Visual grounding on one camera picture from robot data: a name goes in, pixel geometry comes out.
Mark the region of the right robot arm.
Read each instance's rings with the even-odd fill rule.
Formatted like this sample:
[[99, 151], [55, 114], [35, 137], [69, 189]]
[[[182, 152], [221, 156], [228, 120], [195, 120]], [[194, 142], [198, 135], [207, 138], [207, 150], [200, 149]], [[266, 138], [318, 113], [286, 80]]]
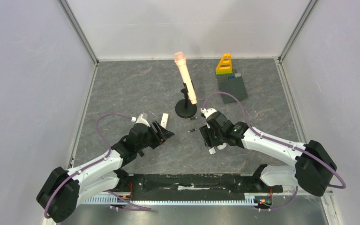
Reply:
[[211, 153], [215, 149], [237, 146], [285, 163], [284, 166], [263, 166], [262, 171], [252, 178], [255, 190], [264, 191], [276, 185], [299, 186], [309, 194], [321, 197], [330, 187], [337, 166], [321, 143], [314, 140], [293, 142], [269, 135], [245, 122], [233, 124], [213, 108], [202, 109], [201, 116], [206, 124], [200, 132]]

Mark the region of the white remote control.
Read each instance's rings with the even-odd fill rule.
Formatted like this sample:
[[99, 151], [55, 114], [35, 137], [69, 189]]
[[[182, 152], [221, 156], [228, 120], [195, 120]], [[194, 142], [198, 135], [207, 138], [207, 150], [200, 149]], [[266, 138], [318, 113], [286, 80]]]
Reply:
[[221, 145], [218, 146], [214, 146], [214, 147], [209, 147], [208, 151], [211, 155], [216, 153], [216, 150], [223, 150], [227, 147], [227, 143], [222, 143]]

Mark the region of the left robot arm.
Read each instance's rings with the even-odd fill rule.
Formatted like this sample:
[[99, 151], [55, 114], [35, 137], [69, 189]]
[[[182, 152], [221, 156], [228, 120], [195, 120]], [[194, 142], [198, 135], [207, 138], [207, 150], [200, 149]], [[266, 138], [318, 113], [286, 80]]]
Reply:
[[138, 155], [143, 156], [143, 149], [155, 149], [173, 136], [173, 132], [156, 121], [150, 125], [137, 122], [128, 135], [103, 155], [78, 167], [53, 169], [36, 197], [44, 209], [44, 217], [60, 223], [85, 200], [107, 190], [124, 191], [128, 187], [128, 178], [117, 174], [117, 170]]

